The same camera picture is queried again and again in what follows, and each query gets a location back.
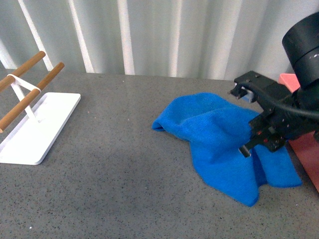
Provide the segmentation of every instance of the white tray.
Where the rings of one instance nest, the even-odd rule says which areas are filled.
[[[81,99],[80,94],[46,93],[0,144],[0,163],[40,164]]]

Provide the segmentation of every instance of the table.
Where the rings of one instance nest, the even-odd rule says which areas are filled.
[[[6,74],[1,70],[1,79]],[[46,74],[22,78],[36,84]],[[61,72],[44,91],[82,99],[40,165],[0,165],[1,238],[317,238],[318,193],[289,146],[303,185],[264,185],[248,208],[203,183],[187,142],[151,130],[174,98],[198,92],[260,111],[228,95],[232,87],[218,80]],[[3,117],[17,99],[6,89],[0,102]]]

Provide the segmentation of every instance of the blue microfiber cloth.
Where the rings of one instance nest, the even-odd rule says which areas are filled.
[[[249,158],[239,152],[250,139],[248,122],[257,115],[215,94],[199,93],[172,101],[152,129],[189,141],[194,168],[204,182],[251,207],[263,184],[301,185],[285,147],[271,153],[257,145]]]

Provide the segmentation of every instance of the wooden rod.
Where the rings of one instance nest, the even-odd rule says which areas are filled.
[[[43,51],[39,51],[37,54],[32,56],[29,60],[24,62],[20,67],[14,70],[11,74],[20,77],[25,72],[31,69],[36,63],[38,63],[43,57],[45,57],[45,53]],[[2,92],[5,88],[11,85],[15,81],[13,76],[6,76],[0,81],[0,92]]]
[[[39,82],[37,87],[40,90],[43,90],[63,68],[64,68],[64,64],[62,62],[58,63],[52,69],[52,71],[49,74],[47,74],[42,81]]]
[[[53,70],[47,74],[42,81],[39,82],[37,85],[38,88],[43,90],[51,81],[52,79],[63,69],[64,64],[60,62],[57,64]],[[18,104],[16,104],[15,107],[11,111],[9,111],[8,114],[6,114],[1,120],[0,120],[0,133],[2,133],[9,124],[14,121],[15,118],[19,116],[19,114],[22,113],[22,111],[25,110],[25,108],[30,105],[30,103],[40,94],[40,91],[38,89],[32,90],[29,94],[27,94],[22,101],[20,101]]]

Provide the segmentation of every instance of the pink object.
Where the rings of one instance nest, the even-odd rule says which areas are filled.
[[[291,92],[300,87],[295,74],[281,74],[278,82]],[[319,143],[313,134],[314,132],[307,133],[296,140],[289,140],[289,143],[319,192]]]
[[[300,87],[295,74],[280,74],[278,83],[285,85],[290,92],[294,92]]]

